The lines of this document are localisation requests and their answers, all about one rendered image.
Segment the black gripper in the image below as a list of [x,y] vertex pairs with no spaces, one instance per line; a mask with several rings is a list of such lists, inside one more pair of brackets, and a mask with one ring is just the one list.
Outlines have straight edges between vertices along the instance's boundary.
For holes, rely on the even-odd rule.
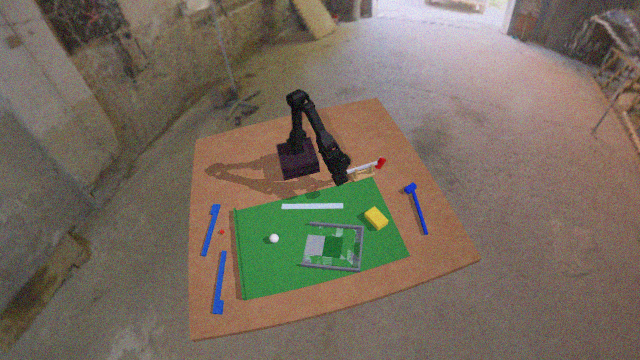
[[340,186],[340,185],[348,182],[348,178],[347,178],[347,176],[346,176],[346,174],[344,172],[341,172],[341,171],[337,170],[336,168],[334,168],[333,166],[327,165],[326,163],[325,163],[325,165],[327,166],[329,172],[333,174],[331,176],[332,176],[336,186]]

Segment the green flat mat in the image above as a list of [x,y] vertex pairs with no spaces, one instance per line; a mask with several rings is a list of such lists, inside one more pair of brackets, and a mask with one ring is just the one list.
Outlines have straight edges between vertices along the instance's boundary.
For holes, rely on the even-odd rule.
[[[281,209],[282,204],[343,203],[343,209]],[[388,225],[377,231],[364,213],[377,208]],[[237,210],[245,295],[255,299],[358,272],[302,267],[310,222],[364,226],[360,272],[406,258],[409,252],[373,177]],[[322,235],[311,226],[309,235]],[[349,228],[333,228],[341,237]],[[315,233],[318,232],[318,233]],[[277,234],[272,243],[269,236]]]

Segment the yellow rectangular block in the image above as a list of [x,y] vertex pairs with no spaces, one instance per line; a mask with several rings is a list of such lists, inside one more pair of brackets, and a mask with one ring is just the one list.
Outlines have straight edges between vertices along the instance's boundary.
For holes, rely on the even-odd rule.
[[379,231],[388,225],[388,219],[375,207],[364,213],[368,221]]

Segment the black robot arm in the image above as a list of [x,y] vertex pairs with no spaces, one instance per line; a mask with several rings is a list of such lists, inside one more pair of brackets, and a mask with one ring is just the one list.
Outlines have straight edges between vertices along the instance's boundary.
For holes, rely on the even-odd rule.
[[[307,103],[304,104],[305,99]],[[315,109],[315,104],[309,99],[304,90],[297,90],[286,95],[287,104],[292,111],[292,129],[286,142],[290,145],[292,154],[303,153],[302,140],[307,136],[302,130],[302,112],[316,134],[316,143],[324,162],[337,170],[344,172],[350,165],[351,159],[340,149],[340,146],[331,133],[328,133]],[[336,148],[332,150],[333,148]]]

